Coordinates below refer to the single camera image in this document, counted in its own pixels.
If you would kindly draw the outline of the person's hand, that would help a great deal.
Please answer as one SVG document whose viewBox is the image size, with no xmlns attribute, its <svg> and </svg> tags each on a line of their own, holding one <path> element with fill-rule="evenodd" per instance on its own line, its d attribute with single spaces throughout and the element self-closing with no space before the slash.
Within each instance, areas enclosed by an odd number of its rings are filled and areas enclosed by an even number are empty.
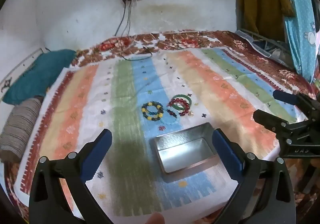
<svg viewBox="0 0 320 224">
<path fill-rule="evenodd" d="M 145 224 L 165 224 L 165 219 L 162 214 L 155 212 L 148 218 Z"/>
</svg>

